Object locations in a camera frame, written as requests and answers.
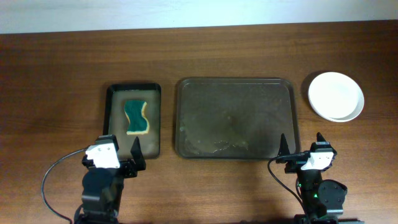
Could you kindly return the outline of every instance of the white robot part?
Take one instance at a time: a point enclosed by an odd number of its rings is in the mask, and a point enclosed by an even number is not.
[[[92,159],[97,168],[119,168],[120,162],[113,143],[92,145],[86,150],[87,159]]]
[[[333,152],[311,152],[307,163],[301,167],[301,170],[323,170],[328,167],[333,158]]]

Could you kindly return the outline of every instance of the green sponge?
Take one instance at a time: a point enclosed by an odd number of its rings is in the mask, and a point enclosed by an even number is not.
[[[149,122],[145,117],[145,107],[147,102],[142,100],[129,100],[124,105],[124,112],[129,120],[127,134],[147,134],[149,132]]]

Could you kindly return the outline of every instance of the tray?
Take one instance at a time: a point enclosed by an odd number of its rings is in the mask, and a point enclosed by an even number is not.
[[[178,87],[175,149],[187,159],[270,159],[285,134],[300,151],[292,85],[279,78],[189,78]]]
[[[140,140],[141,151],[145,159],[155,159],[159,156],[160,96],[161,88],[157,83],[115,84],[106,90],[103,134],[116,135],[120,159],[131,158],[130,150],[136,136]],[[129,125],[124,113],[126,100],[145,100],[147,102],[145,114],[150,127],[147,134],[126,134]]]

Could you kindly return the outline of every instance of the small black tray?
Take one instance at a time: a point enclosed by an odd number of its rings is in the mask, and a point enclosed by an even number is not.
[[[114,84],[106,90],[103,134],[116,135],[120,159],[130,158],[130,149],[136,136],[140,139],[141,150],[145,159],[156,159],[159,156],[161,94],[161,87],[157,83]],[[126,100],[145,100],[148,103],[146,108],[146,117],[149,120],[150,127],[148,134],[128,136],[125,133],[128,121],[124,114],[123,102]]]

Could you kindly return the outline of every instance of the large gray tray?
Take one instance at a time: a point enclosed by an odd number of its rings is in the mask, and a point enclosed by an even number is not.
[[[283,79],[189,78],[178,88],[176,151],[189,159],[270,159],[284,133],[300,151],[292,85]]]

